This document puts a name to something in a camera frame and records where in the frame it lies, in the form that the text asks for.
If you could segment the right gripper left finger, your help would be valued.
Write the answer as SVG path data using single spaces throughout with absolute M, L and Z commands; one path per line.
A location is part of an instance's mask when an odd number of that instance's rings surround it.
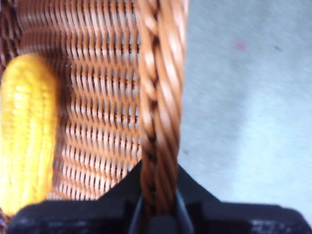
M 96 200 L 49 200 L 21 209 L 9 234 L 125 234 L 141 195 L 141 163 Z

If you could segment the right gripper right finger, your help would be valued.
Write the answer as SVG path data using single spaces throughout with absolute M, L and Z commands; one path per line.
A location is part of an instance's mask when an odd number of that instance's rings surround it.
M 296 210 L 272 204 L 219 200 L 182 167 L 178 188 L 196 234 L 310 234 L 311 226 Z

